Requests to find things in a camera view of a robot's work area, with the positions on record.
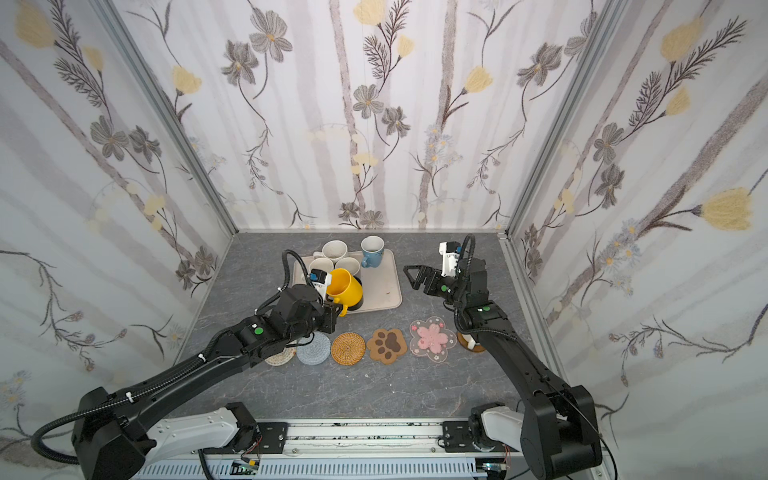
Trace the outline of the beige plastic tray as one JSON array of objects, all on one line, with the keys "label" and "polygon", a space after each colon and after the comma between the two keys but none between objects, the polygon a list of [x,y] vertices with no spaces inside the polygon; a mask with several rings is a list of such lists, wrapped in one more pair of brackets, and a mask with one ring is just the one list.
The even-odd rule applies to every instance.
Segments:
[{"label": "beige plastic tray", "polygon": [[[347,256],[362,261],[362,251],[350,252]],[[363,306],[357,311],[349,311],[348,316],[373,311],[397,308],[402,303],[402,292],[398,279],[398,270],[394,253],[384,249],[383,260],[378,268],[363,268],[357,277],[364,290]]]}]

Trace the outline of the blue-grey round knitted coaster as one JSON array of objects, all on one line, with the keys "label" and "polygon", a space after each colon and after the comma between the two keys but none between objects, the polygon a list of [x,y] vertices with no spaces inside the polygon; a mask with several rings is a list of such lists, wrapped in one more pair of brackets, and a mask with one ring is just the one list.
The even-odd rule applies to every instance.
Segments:
[{"label": "blue-grey round knitted coaster", "polygon": [[331,341],[323,333],[317,332],[311,343],[296,348],[297,359],[309,366],[320,365],[325,362],[331,354]]}]

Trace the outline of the yellow mug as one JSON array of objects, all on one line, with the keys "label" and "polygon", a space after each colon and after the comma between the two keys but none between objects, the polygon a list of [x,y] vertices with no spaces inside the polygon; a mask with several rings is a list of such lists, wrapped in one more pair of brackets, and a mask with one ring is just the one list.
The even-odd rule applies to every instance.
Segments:
[{"label": "yellow mug", "polygon": [[347,271],[337,268],[331,272],[331,275],[332,283],[328,288],[328,297],[333,303],[342,305],[342,313],[340,314],[340,317],[343,317],[348,313],[348,307],[356,302],[352,297],[350,290],[350,283],[353,276]]}]

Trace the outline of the white woven round coaster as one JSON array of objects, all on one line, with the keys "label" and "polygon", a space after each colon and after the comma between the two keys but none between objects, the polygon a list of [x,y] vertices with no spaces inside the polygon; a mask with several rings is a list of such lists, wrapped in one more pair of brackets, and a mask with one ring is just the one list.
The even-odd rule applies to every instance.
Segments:
[{"label": "white woven round coaster", "polygon": [[278,367],[290,362],[296,355],[294,347],[286,347],[282,352],[272,355],[264,360],[270,366]]}]

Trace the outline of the pink flower coaster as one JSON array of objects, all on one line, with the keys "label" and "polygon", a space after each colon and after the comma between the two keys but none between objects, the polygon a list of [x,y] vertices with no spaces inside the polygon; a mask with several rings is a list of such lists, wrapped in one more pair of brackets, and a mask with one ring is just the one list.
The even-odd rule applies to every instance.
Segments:
[{"label": "pink flower coaster", "polygon": [[447,328],[446,322],[437,316],[416,320],[409,327],[410,352],[434,363],[443,363],[449,351],[458,345],[456,334]]}]

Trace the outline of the brown paw-shaped coaster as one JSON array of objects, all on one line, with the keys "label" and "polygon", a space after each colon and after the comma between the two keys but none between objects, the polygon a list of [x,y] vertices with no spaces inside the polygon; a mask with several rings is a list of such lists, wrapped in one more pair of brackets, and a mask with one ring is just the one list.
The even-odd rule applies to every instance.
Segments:
[{"label": "brown paw-shaped coaster", "polygon": [[377,329],[367,340],[366,347],[373,361],[391,365],[408,351],[403,332],[400,329]]}]

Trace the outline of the brown wooden round coaster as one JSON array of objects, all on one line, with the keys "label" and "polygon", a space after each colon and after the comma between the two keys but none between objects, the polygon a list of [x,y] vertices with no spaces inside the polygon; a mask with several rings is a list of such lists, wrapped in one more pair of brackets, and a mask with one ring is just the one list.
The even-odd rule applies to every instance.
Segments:
[{"label": "brown wooden round coaster", "polygon": [[471,335],[459,333],[457,335],[457,340],[464,349],[472,353],[482,353],[486,351],[486,349],[477,343]]}]

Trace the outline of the black mug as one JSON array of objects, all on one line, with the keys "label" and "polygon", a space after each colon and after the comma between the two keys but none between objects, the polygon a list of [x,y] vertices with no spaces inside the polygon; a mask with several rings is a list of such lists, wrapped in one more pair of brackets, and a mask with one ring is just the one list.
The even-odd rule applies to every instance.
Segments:
[{"label": "black mug", "polygon": [[348,307],[349,311],[357,311],[359,310],[364,303],[364,290],[362,286],[361,280],[357,276],[353,276],[351,283],[350,283],[350,290],[352,293],[352,297],[356,300],[356,302]]}]

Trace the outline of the white mug red inside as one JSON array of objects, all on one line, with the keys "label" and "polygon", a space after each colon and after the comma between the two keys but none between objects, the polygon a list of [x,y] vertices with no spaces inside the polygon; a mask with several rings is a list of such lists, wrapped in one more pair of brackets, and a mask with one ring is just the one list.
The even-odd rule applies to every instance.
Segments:
[{"label": "white mug red inside", "polygon": [[462,338],[465,340],[465,343],[467,344],[466,348],[468,350],[474,351],[475,348],[476,348],[476,345],[477,345],[477,343],[474,340],[474,338],[471,335],[467,335],[467,334],[463,334]]}]

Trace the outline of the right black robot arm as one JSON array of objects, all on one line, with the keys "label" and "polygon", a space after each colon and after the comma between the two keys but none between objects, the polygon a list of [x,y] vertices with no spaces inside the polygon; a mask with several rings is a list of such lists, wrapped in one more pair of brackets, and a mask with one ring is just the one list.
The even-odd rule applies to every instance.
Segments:
[{"label": "right black robot arm", "polygon": [[601,465],[602,437],[593,397],[547,367],[521,340],[504,310],[490,297],[475,238],[444,242],[443,264],[406,265],[411,287],[440,297],[459,333],[484,348],[520,396],[520,412],[496,402],[475,407],[468,418],[469,443],[478,450],[498,444],[518,451],[538,479],[557,479]]}]

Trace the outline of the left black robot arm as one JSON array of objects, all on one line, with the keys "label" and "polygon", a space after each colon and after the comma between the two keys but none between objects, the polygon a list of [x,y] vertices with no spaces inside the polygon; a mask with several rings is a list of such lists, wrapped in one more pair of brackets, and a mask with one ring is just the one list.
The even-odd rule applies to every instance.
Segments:
[{"label": "left black robot arm", "polygon": [[333,332],[346,311],[309,281],[284,283],[253,315],[218,331],[196,355],[129,387],[86,393],[75,412],[39,427],[31,447],[48,460],[80,466],[87,479],[129,479],[158,450],[150,430],[162,419],[314,332]]}]

